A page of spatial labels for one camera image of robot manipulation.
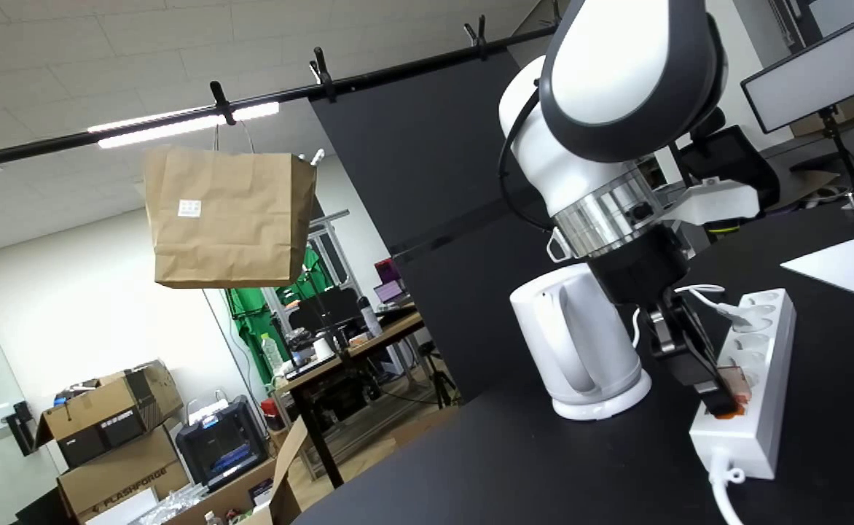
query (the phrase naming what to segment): desk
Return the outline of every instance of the desk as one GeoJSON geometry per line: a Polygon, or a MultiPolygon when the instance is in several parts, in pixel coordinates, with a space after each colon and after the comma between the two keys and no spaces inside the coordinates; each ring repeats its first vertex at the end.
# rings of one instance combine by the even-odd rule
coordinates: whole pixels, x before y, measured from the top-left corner
{"type": "MultiPolygon", "coordinates": [[[[854,525],[854,298],[778,270],[786,257],[854,236],[854,212],[809,209],[704,251],[691,283],[783,286],[797,308],[778,479],[730,487],[743,522],[854,525]]],[[[692,398],[666,372],[608,423],[547,411],[536,376],[480,392],[300,525],[704,525],[719,522],[688,425],[692,398]]]]}
{"type": "Polygon", "coordinates": [[[277,385],[277,390],[289,390],[290,392],[296,411],[302,413],[306,427],[309,427],[309,441],[311,441],[311,445],[315,445],[315,452],[318,452],[318,457],[321,457],[321,464],[322,464],[331,487],[340,487],[344,479],[337,473],[337,464],[331,457],[331,449],[327,445],[327,436],[321,430],[321,423],[315,420],[315,409],[309,401],[309,385],[318,381],[321,376],[344,368],[348,359],[359,359],[364,352],[381,349],[381,346],[388,346],[388,344],[394,344],[394,341],[415,331],[418,327],[426,327],[423,322],[423,315],[418,311],[410,311],[410,315],[399,318],[397,322],[388,322],[378,337],[359,337],[359,341],[351,341],[346,346],[346,356],[340,356],[340,359],[334,356],[334,359],[330,359],[322,365],[315,365],[306,372],[296,372],[296,376],[290,376],[290,378],[284,378],[284,381],[277,385]]]}

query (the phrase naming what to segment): electric kettle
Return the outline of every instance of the electric kettle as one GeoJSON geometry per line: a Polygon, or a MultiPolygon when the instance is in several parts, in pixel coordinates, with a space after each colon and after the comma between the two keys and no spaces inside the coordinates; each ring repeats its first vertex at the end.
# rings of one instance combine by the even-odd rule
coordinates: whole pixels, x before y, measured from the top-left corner
{"type": "Polygon", "coordinates": [[[586,261],[519,286],[510,305],[558,417],[605,420],[649,392],[624,320],[586,261]]]}

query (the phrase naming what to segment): ceiling rail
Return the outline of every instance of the ceiling rail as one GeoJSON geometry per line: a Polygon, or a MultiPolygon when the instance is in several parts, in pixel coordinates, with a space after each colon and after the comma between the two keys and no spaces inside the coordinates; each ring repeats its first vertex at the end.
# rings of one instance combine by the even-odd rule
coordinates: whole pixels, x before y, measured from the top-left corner
{"type": "MultiPolygon", "coordinates": [[[[542,26],[542,29],[510,34],[510,38],[500,38],[500,41],[474,38],[472,45],[452,50],[452,53],[443,53],[443,54],[405,61],[405,64],[397,64],[397,66],[370,70],[370,73],[359,73],[359,76],[346,76],[346,79],[331,79],[327,73],[318,85],[289,86],[289,89],[261,94],[261,95],[245,95],[239,102],[227,102],[225,94],[220,94],[220,85],[213,80],[209,85],[209,89],[214,95],[213,107],[195,107],[195,111],[166,114],[166,115],[153,115],[153,120],[142,120],[142,123],[111,126],[111,129],[96,129],[96,130],[76,130],[76,133],[60,133],[60,137],[45,137],[45,140],[9,146],[9,147],[0,147],[0,162],[41,156],[41,153],[63,150],[63,147],[96,146],[98,140],[136,133],[136,130],[160,129],[160,126],[174,126],[174,123],[187,123],[187,120],[227,115],[227,114],[233,114],[239,107],[249,107],[249,105],[267,105],[267,102],[281,105],[281,102],[290,102],[290,98],[348,95],[348,94],[370,89],[370,86],[378,86],[378,85],[391,85],[391,80],[399,80],[399,79],[410,79],[410,76],[423,76],[423,73],[430,73],[430,70],[446,70],[446,66],[455,66],[455,64],[464,64],[464,61],[487,57],[487,54],[503,53],[507,45],[536,41],[536,38],[547,38],[547,34],[554,34],[554,29],[557,26],[542,26]]],[[[311,61],[315,73],[318,73],[318,66],[327,70],[321,50],[315,50],[315,57],[318,57],[318,61],[311,61]]]]}

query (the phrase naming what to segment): brown paper bag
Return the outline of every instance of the brown paper bag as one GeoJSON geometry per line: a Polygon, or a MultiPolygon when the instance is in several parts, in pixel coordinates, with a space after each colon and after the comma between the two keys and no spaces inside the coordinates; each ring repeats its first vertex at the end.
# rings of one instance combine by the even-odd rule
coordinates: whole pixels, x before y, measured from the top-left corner
{"type": "Polygon", "coordinates": [[[142,190],[156,283],[281,286],[300,274],[315,168],[295,153],[152,150],[142,190]]]}

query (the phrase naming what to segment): kettle base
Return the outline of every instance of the kettle base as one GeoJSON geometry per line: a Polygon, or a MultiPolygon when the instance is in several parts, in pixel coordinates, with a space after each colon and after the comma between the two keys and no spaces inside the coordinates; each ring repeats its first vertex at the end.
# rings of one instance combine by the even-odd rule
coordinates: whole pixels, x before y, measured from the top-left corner
{"type": "Polygon", "coordinates": [[[617,395],[608,395],[603,401],[586,401],[586,406],[569,406],[569,401],[551,398],[551,409],[554,413],[566,420],[605,420],[621,411],[630,411],[634,401],[641,401],[649,392],[649,387],[652,387],[652,378],[647,371],[641,371],[638,381],[617,395]]]}

